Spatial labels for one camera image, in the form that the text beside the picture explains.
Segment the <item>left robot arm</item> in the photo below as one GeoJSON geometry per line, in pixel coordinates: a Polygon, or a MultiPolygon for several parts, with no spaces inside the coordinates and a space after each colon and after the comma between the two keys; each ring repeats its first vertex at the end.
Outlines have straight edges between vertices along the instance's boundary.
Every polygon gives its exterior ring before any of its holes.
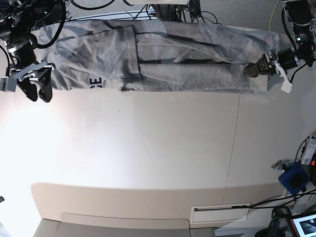
{"type": "Polygon", "coordinates": [[[255,78],[259,75],[279,74],[284,84],[293,85],[295,74],[316,61],[316,2],[314,0],[283,0],[282,25],[290,40],[290,48],[276,52],[270,48],[259,62],[249,64],[244,73],[255,78]]]}

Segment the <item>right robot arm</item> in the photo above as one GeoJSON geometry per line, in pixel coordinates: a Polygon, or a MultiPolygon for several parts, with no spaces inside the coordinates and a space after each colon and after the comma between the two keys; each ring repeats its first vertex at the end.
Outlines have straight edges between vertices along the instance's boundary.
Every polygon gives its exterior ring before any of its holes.
{"type": "Polygon", "coordinates": [[[47,49],[58,39],[66,22],[64,0],[4,0],[0,2],[0,39],[7,60],[4,77],[0,79],[3,92],[15,92],[20,88],[32,101],[41,99],[48,103],[52,99],[51,72],[53,63],[39,62],[35,49],[47,49]],[[36,27],[50,22],[60,24],[50,42],[40,44],[32,34],[36,27]]]}

